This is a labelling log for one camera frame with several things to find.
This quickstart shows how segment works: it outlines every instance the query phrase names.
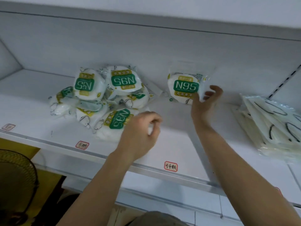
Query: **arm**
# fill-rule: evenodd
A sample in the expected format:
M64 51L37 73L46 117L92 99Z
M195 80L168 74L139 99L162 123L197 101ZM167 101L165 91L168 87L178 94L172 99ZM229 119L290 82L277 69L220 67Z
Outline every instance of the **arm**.
M222 188L244 225L301 225L293 207L243 160L210 126L209 115L222 89L210 87L205 102L195 95L191 109L195 130Z
M162 118L154 112L133 117L126 125L117 149L108 156L57 226L106 226L126 171L155 145L161 122ZM148 135L149 123L154 124L151 135Z

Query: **forearm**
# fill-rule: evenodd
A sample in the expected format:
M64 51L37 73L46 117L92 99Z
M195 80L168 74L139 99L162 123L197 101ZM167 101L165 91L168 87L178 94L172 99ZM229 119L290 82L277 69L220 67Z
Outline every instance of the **forearm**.
M121 182L130 167L122 156L111 153L83 193L76 199L58 226L106 226Z
M284 197L207 124L196 126L221 186L244 225L300 225Z

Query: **white shelf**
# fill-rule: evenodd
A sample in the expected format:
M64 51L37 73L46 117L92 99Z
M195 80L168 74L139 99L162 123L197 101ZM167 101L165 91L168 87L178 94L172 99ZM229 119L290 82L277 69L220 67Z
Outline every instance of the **white shelf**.
M90 10L300 28L299 0L3 0Z
M72 77L28 70L21 70L0 81L0 127L7 123L16 125L11 131L0 130L0 137L104 163L116 148L116 143L96 139L90 130L71 118L54 119L49 114L47 98L72 83ZM222 193L216 188L216 178L195 134L190 107L169 102L168 98L159 98L149 107L164 119L161 134L154 148L137 160L130 171ZM213 121L214 128L264 178L280 188L290 202L301 203L301 191L288 166L283 161L258 154L236 122L230 107L220 105ZM88 142L88 148L85 151L75 148L78 141ZM165 161L177 163L178 172L164 170Z

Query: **hand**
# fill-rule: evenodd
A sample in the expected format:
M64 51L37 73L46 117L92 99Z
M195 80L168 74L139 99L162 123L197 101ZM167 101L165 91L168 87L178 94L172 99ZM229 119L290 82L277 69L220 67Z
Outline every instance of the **hand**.
M162 117L155 112L144 112L131 118L124 128L115 153L132 164L144 156L156 143L160 134ZM148 134L148 125L153 124L153 131Z
M194 126L201 127L203 125L210 125L210 116L213 113L217 100L223 94L223 90L218 86L210 86L212 91L206 91L204 96L204 102L200 102L198 93L194 93L193 103L191 107L191 117Z

